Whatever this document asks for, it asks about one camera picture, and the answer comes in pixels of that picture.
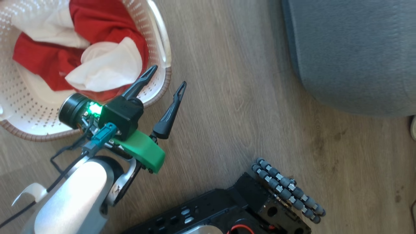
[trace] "wooden floor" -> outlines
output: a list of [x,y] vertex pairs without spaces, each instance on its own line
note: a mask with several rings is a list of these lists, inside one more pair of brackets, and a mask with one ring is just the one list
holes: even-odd
[[[227,188],[264,157],[323,205],[313,233],[412,233],[416,142],[409,118],[352,116],[317,103],[293,75],[278,1],[158,0],[172,48],[172,83],[139,128],[150,133],[183,80],[188,88],[158,175],[140,172],[103,233],[119,233],[210,189]],[[75,137],[33,143],[0,130],[0,220],[30,202],[29,184]],[[59,161],[67,165],[79,152]],[[30,210],[0,233],[18,233]]]

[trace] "laundry basket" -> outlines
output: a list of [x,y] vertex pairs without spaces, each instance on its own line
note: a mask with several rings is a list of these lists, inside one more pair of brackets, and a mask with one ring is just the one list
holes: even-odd
[[[50,141],[79,133],[58,120],[61,104],[74,91],[52,91],[38,76],[33,77],[12,60],[20,31],[11,24],[18,14],[42,14],[69,0],[0,1],[0,125],[30,141]],[[152,0],[122,0],[138,30],[146,38],[149,66],[158,69],[138,98],[149,106],[166,92],[171,79],[171,48],[165,24]]]

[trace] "red cloth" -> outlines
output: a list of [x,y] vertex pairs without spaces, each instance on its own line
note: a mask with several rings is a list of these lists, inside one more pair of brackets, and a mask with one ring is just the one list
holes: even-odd
[[[71,0],[69,3],[75,31],[91,44],[97,42],[120,43],[130,37],[140,52],[143,68],[147,68],[149,50],[146,40],[136,28],[127,9],[119,0]],[[84,50],[35,42],[21,33],[15,45],[13,59],[34,74],[39,75],[54,91],[71,90],[65,76],[81,64]],[[86,96],[106,102],[124,92],[129,85],[103,92],[78,91]]]

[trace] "brown woven basket trim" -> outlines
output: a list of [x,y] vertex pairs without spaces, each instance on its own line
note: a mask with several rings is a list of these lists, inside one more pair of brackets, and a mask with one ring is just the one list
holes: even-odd
[[[167,67],[166,68],[166,74],[165,74],[165,81],[162,85],[161,90],[159,91],[158,94],[156,94],[155,97],[153,97],[148,102],[146,102],[144,107],[148,107],[148,106],[152,105],[153,103],[159,101],[159,99],[161,99],[163,95],[165,95],[166,91],[168,90],[169,84],[171,83],[171,77],[172,77],[172,68]],[[61,139],[61,138],[67,137],[67,136],[77,134],[77,133],[79,134],[81,132],[80,130],[70,130],[70,131],[66,131],[66,132],[60,132],[60,133],[56,133],[56,134],[40,136],[40,135],[32,135],[32,134],[28,134],[26,132],[23,132],[23,131],[19,130],[18,128],[14,127],[7,120],[1,121],[0,126],[2,126],[8,132],[10,132],[11,134],[13,134],[17,137],[20,137],[22,139],[29,140],[29,141],[34,141],[34,142],[47,142],[47,141],[57,140],[57,139]]]

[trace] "led light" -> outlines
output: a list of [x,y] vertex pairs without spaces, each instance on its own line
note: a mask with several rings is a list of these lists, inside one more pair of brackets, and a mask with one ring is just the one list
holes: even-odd
[[101,115],[103,107],[98,105],[97,103],[91,102],[90,106],[88,107],[88,112],[95,115]]

